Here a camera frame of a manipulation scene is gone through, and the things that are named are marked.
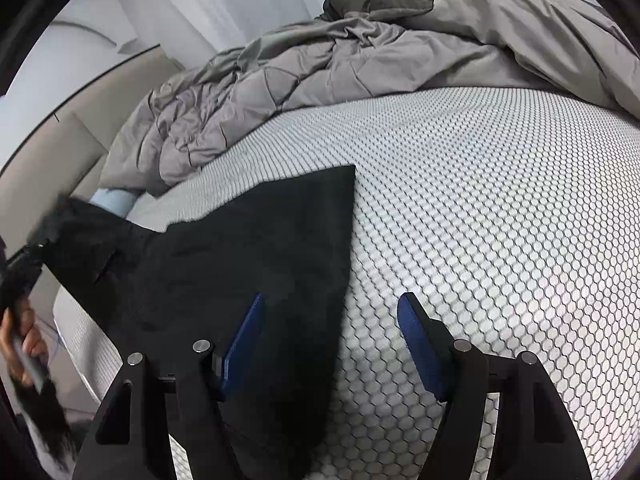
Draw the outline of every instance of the white mesh mattress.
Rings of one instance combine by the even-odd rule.
[[[594,479],[638,442],[640,130],[559,94],[449,88],[290,112],[129,219],[164,230],[263,180],[355,164],[351,280],[337,386],[313,479],[414,478],[442,407],[396,323],[413,291],[484,352],[535,353],[580,435]],[[102,397],[120,359],[64,294],[55,317]],[[498,399],[486,403],[484,478]],[[184,451],[174,442],[182,478]]]

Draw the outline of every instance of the human hand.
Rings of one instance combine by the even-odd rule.
[[[37,357],[46,365],[49,360],[49,350],[47,344],[42,339],[40,329],[35,325],[36,315],[31,309],[31,304],[27,297],[18,301],[18,312],[20,312],[20,325],[18,332],[24,337],[22,351],[26,355]],[[18,355],[14,350],[12,329],[14,319],[11,311],[6,308],[0,324],[0,352],[4,356],[9,373],[23,386],[33,386],[33,378],[25,371]]]

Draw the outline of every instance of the silver bolt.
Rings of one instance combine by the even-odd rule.
[[[133,354],[129,355],[129,357],[127,357],[127,363],[129,363],[131,366],[135,366],[139,363],[142,362],[142,354],[140,352],[133,352]]]
[[[469,350],[471,350],[471,343],[466,339],[456,339],[453,342],[453,348],[458,352],[469,352]]]
[[[193,351],[201,354],[211,348],[211,343],[206,339],[199,339],[193,344]]]
[[[520,354],[520,356],[522,357],[522,360],[528,365],[534,365],[538,361],[536,355],[531,352],[523,352],[522,354]]]

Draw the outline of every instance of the beige upholstered headboard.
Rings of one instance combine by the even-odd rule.
[[[31,133],[0,173],[0,235],[8,256],[60,194],[91,198],[120,127],[149,90],[179,70],[161,47],[146,50],[76,92]],[[45,269],[31,303],[49,322],[57,290]]]

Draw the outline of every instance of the blanket wrinkle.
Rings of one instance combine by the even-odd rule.
[[[323,10],[153,89],[116,136],[100,186],[159,196],[278,113],[425,88],[562,91],[640,118],[636,51],[582,0],[326,0]]]

